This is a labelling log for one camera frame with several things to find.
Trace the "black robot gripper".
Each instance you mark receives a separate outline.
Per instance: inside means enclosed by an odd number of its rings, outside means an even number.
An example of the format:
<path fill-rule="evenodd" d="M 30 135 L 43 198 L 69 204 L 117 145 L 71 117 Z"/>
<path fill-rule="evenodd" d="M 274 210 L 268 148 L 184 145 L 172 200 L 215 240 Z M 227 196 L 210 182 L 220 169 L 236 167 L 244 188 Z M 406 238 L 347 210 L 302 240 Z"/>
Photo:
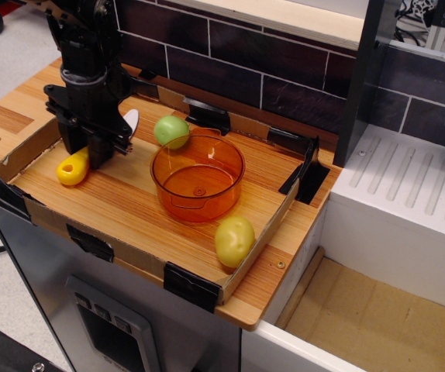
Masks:
<path fill-rule="evenodd" d="M 114 150 L 123 154 L 131 151 L 132 130 L 119 113 L 119 103 L 133 93 L 129 75 L 67 80 L 64 86 L 48 84 L 43 91 L 67 152 L 77 153 L 88 145 L 91 169 L 99 169 Z"/>

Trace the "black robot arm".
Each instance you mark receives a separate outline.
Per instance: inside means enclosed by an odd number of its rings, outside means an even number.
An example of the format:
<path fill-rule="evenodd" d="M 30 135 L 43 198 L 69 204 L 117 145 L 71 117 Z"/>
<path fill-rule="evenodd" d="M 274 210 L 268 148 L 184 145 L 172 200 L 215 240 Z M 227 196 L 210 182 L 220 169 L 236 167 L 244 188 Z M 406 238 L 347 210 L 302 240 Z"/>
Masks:
<path fill-rule="evenodd" d="M 119 62 L 121 35 L 110 1 L 46 1 L 42 4 L 61 53 L 63 86 L 47 85 L 47 110 L 58 121 L 68 153 L 88 149 L 98 169 L 114 152 L 127 154 L 133 131 L 119 104 L 133 80 Z"/>

